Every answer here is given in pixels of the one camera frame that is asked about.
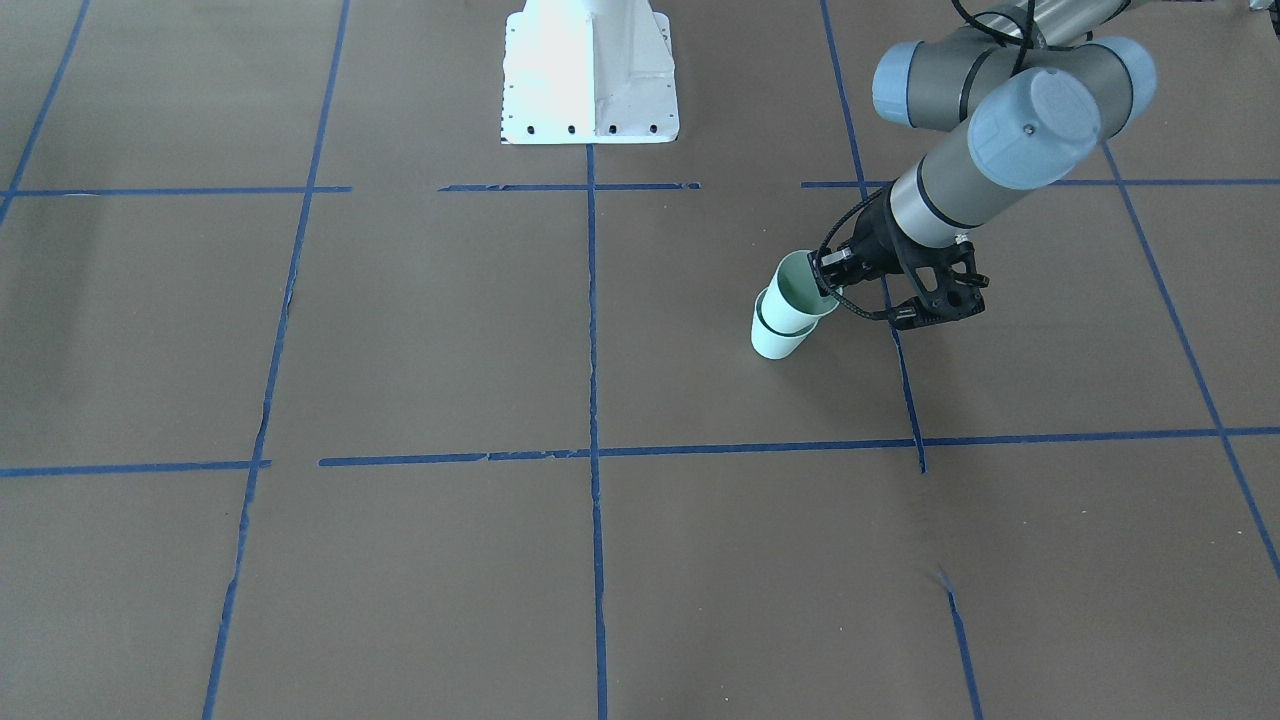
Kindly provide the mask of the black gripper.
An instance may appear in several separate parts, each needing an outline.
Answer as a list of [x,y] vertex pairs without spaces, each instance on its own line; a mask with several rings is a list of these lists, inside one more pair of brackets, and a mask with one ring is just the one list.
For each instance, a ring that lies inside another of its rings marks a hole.
[[814,252],[818,295],[829,302],[844,297],[844,287],[884,275],[902,274],[893,249],[909,240],[895,220],[890,197],[870,195],[850,208]]

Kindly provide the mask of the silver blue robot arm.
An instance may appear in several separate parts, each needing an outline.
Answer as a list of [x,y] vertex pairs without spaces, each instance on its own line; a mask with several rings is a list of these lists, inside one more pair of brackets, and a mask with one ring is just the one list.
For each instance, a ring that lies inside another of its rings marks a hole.
[[983,309],[989,283],[968,233],[1073,172],[1149,106],[1155,59],[1092,32],[1134,1],[1010,1],[963,13],[936,42],[881,58],[881,118],[942,133],[940,143],[846,215],[852,233],[809,263],[818,292],[905,275],[914,295],[893,318],[954,320]]

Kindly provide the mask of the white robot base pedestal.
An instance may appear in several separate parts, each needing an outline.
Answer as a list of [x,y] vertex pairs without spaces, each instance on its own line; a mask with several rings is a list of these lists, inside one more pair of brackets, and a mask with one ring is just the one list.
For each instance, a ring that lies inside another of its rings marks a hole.
[[504,41],[502,143],[677,140],[671,23],[649,1],[526,1]]

